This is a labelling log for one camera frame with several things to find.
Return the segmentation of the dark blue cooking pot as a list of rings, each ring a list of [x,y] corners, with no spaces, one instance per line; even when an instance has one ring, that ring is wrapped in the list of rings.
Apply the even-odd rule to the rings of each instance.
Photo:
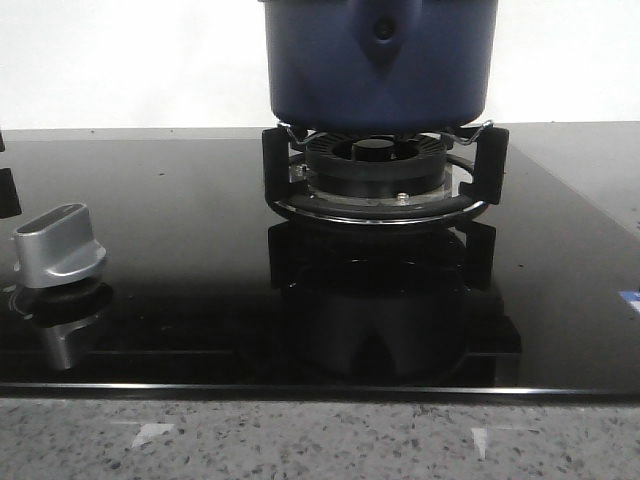
[[[266,1],[271,110],[336,133],[419,133],[485,109],[498,4]]]

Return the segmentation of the black glass gas cooktop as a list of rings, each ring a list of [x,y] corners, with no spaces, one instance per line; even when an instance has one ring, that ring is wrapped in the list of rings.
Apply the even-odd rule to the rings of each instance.
[[[275,215],[256,130],[13,131],[1,392],[17,397],[635,403],[639,240],[517,145],[449,227]],[[88,206],[106,263],[19,283],[12,232]]]

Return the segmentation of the black pan support grate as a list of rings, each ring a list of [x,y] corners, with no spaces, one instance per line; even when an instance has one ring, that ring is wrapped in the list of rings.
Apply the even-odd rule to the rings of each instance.
[[[492,122],[443,132],[378,134],[397,139],[425,135],[442,141],[447,149],[441,186],[420,195],[399,193],[392,198],[346,197],[311,185],[305,148],[310,141],[330,134],[346,133],[308,133],[286,124],[262,132],[264,196],[274,212],[306,222],[393,228],[454,224],[474,219],[501,201],[510,133]]]

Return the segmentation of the silver stove control knob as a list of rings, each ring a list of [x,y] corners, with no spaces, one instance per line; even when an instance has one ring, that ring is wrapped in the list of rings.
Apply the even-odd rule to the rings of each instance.
[[[95,238],[89,208],[63,204],[12,232],[19,283],[31,289],[53,288],[97,275],[107,250]]]

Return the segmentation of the black left pan support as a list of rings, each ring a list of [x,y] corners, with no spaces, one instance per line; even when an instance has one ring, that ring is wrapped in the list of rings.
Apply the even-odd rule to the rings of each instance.
[[[17,193],[13,172],[8,167],[0,169],[0,217],[12,218],[22,214],[22,208]]]

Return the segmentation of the blue sticker on cooktop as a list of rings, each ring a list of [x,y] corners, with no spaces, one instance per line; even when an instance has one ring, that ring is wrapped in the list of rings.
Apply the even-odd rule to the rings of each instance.
[[[621,299],[637,314],[640,314],[640,293],[638,291],[620,291]]]

